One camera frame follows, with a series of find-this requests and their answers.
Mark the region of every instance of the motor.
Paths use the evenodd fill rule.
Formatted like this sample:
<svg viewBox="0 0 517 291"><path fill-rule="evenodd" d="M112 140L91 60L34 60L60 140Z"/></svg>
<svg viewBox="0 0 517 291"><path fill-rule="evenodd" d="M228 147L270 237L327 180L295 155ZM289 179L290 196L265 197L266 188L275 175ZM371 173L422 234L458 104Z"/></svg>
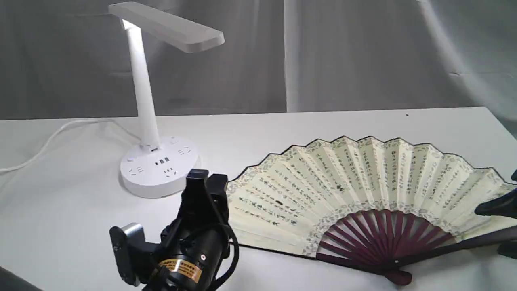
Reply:
<svg viewBox="0 0 517 291"><path fill-rule="evenodd" d="M239 260L237 238L228 224L226 175L192 169L181 194L177 218L161 233L159 244L145 241L144 229L132 223L112 227L110 237L120 277L146 284L143 291L215 291L234 272ZM230 255L228 271L216 279Z"/></svg>

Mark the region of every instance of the lamp base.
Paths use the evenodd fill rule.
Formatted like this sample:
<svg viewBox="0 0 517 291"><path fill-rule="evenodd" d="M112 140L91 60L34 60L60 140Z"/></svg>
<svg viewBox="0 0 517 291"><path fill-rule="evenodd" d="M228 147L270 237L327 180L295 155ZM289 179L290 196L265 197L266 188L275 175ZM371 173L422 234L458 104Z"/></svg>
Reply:
<svg viewBox="0 0 517 291"><path fill-rule="evenodd" d="M124 186L143 198L160 198L182 191L192 168L199 168L194 144L181 137L161 137L160 148L150 153L139 144L120 161Z"/></svg>

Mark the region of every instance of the fabric backdrop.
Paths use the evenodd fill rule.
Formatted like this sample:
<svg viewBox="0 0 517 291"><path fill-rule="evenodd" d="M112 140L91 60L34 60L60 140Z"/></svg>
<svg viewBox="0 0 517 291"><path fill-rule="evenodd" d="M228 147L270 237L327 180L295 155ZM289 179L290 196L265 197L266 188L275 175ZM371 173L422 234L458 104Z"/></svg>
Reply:
<svg viewBox="0 0 517 291"><path fill-rule="evenodd" d="M121 0L0 0L0 119L136 115ZM144 32L158 115L485 105L514 133L517 2L139 0L224 32Z"/></svg>

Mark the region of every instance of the white cable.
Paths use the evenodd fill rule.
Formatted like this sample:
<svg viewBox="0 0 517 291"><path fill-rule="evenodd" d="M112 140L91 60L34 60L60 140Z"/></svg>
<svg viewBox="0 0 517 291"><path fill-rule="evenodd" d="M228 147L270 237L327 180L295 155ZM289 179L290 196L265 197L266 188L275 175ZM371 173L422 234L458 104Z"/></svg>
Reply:
<svg viewBox="0 0 517 291"><path fill-rule="evenodd" d="M47 141L45 142L45 144L41 147L41 149L39 150L39 152L33 156L32 158L30 158L29 160L27 160L26 162L22 163L22 164L19 164L17 166L14 166L14 167L10 167L10 168L3 168L3 169L0 169L0 174L1 173L6 173L6 172L11 172L11 171L15 171L15 170L18 170L18 169L21 169L25 166L27 166L28 164L34 162L37 158L39 158L39 156L42 155L42 153L47 149L47 147L49 146L49 143L58 135L60 134L63 130L65 130L68 126L72 125L72 124L77 124L77 123L98 123L98 122L113 122L115 123L116 125L118 125L118 127L122 128L127 134L129 134L130 136L134 137L134 138L137 138L137 139L140 139L140 137L138 137L136 134L130 132L129 130L125 129L123 126L121 126L116 120L112 119L112 118L99 118L99 119L87 119L87 120L74 120L74 121L70 121L68 123L65 123L63 124L58 130L56 130L48 139Z"/></svg>

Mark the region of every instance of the lamp head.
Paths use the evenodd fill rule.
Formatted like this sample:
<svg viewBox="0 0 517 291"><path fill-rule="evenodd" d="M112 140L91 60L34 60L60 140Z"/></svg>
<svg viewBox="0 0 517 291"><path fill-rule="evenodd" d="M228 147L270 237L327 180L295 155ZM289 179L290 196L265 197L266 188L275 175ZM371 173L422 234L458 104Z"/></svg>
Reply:
<svg viewBox="0 0 517 291"><path fill-rule="evenodd" d="M223 32L136 2L112 4L108 11L124 29L139 27L183 52L208 50L224 43Z"/></svg>

